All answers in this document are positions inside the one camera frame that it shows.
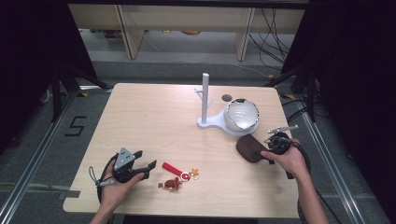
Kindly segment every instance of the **brown figurine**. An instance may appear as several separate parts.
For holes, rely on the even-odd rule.
[[[178,179],[178,177],[175,177],[175,179],[171,180],[166,180],[165,183],[159,183],[158,188],[163,188],[163,189],[178,189],[180,186],[181,182]]]

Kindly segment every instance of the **forearm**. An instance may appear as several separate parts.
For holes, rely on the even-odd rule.
[[[90,224],[106,224],[113,215],[114,210],[111,207],[101,205]]]
[[[306,222],[329,223],[309,174],[296,177],[300,205]]]

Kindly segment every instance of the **white pole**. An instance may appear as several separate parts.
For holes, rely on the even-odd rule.
[[[202,74],[202,123],[206,123],[207,94],[209,91],[209,74]]]

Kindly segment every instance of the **red keychain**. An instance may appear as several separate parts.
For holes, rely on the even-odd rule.
[[[167,162],[163,163],[163,168],[165,168],[166,170],[172,172],[173,174],[175,174],[177,176],[180,176],[181,180],[183,180],[183,181],[188,181],[191,178],[189,173],[181,172],[177,168],[173,167],[172,165],[170,165]]]

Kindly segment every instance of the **human hand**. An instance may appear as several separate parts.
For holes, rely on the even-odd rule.
[[[291,138],[290,141],[300,145],[300,141]],[[262,156],[271,161],[276,161],[287,172],[291,173],[294,177],[299,175],[309,174],[306,168],[305,160],[301,152],[293,145],[283,155],[276,155],[270,151],[262,151]]]
[[[112,161],[106,170],[106,174],[104,179],[108,179],[113,176],[113,167],[116,161]],[[139,182],[145,174],[140,173],[134,176],[131,180],[126,183],[120,183],[116,181],[112,185],[107,185],[102,187],[102,201],[101,204],[107,206],[109,209],[113,211],[122,204],[125,200],[126,196],[128,195],[129,190]]]

